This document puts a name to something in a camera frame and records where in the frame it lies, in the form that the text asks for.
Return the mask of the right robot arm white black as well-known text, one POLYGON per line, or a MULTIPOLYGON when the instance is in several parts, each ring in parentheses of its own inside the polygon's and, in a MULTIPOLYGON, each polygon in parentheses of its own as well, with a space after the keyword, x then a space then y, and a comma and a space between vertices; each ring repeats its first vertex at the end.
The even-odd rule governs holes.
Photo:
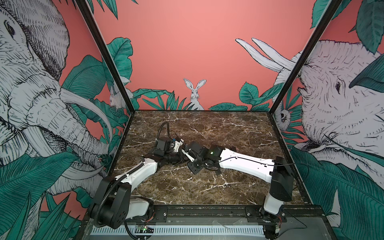
POLYGON ((230 169, 269 183, 269 193, 260 208, 260 216, 265 222, 283 221, 282 206, 292 200, 294 185, 293 171, 284 158, 277 156, 274 160, 261 159, 218 145, 208 149, 196 142, 184 147, 182 153, 189 159, 188 168, 195 175, 202 169, 230 169))

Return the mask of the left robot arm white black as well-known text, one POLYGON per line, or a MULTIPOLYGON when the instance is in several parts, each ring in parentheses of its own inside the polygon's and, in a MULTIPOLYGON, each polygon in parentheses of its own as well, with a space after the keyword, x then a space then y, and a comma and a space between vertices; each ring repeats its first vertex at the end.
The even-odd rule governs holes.
POLYGON ((166 164, 183 163, 184 140, 159 138, 155 146, 132 169, 116 177, 103 178, 89 207, 90 218, 97 228, 108 226, 117 229, 127 218, 151 218, 150 200, 132 199, 132 191, 166 164))

